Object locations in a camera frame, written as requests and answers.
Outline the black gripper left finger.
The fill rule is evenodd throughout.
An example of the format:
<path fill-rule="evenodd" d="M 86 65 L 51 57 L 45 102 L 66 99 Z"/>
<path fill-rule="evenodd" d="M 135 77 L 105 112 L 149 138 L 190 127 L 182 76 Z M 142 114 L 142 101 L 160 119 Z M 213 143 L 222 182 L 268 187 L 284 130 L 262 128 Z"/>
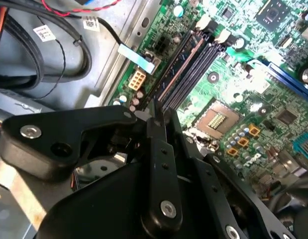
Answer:
<path fill-rule="evenodd" d="M 75 169 L 118 152 L 126 165 L 175 164 L 162 112 L 147 120 L 123 106 L 14 116 L 0 128 L 0 185 L 39 231 L 47 213 L 77 192 L 70 188 Z"/>

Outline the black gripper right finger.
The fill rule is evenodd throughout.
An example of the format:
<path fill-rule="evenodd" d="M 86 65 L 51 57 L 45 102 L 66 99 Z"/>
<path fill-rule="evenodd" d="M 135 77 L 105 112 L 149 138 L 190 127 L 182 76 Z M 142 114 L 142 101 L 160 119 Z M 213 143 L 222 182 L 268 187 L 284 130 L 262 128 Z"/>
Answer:
<path fill-rule="evenodd" d="M 172 136 L 180 149 L 180 155 L 188 162 L 194 182 L 201 187 L 206 204 L 220 239 L 292 239 L 292 233 L 274 216 L 245 182 L 228 164 L 214 153 L 203 157 L 197 145 L 183 134 L 175 110 L 164 114 L 168 135 Z M 233 203 L 246 217 L 246 226 L 241 228 L 226 197 L 225 188 L 233 194 Z"/>

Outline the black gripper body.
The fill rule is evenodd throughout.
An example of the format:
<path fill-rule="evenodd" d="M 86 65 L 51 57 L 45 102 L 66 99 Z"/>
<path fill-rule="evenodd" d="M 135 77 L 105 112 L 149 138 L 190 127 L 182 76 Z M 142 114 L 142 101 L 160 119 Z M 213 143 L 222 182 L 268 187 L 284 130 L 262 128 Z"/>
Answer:
<path fill-rule="evenodd" d="M 39 239 L 218 239 L 199 184 L 174 162 L 132 163 L 58 202 Z"/>

